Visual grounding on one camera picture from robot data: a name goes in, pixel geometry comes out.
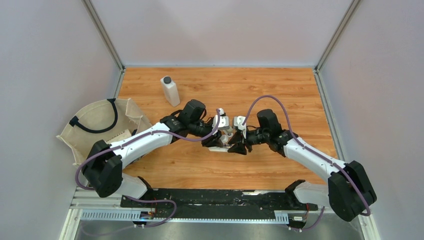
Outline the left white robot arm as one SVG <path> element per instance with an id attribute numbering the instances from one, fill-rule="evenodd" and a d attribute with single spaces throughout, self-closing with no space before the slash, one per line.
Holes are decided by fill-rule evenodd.
<path id="1" fill-rule="evenodd" d="M 168 146 L 178 140 L 205 142 L 220 138 L 220 117 L 225 116 L 222 108 L 207 122 L 206 106 L 192 99 L 183 109 L 176 110 L 160 119 L 148 129 L 129 138 L 106 143 L 97 141 L 87 159 L 75 173 L 76 184 L 86 190 L 95 191 L 101 198 L 120 194 L 132 198 L 140 207 L 148 207 L 153 194 L 140 177 L 123 173 L 123 170 L 155 149 Z"/>

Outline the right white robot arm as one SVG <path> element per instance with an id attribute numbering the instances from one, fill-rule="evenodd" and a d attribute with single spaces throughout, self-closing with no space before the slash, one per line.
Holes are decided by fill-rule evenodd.
<path id="1" fill-rule="evenodd" d="M 230 153 L 246 155 L 254 145 L 266 144 L 271 151 L 296 161 L 315 173 L 325 184 L 313 184 L 299 179 L 285 190 L 286 205 L 299 209 L 303 204 L 331 208 L 346 222 L 369 212 L 377 194 L 362 164 L 335 159 L 310 144 L 296 133 L 282 128 L 271 109 L 257 113 L 259 127 L 249 130 L 245 116 L 233 118 L 235 133 L 229 141 Z"/>

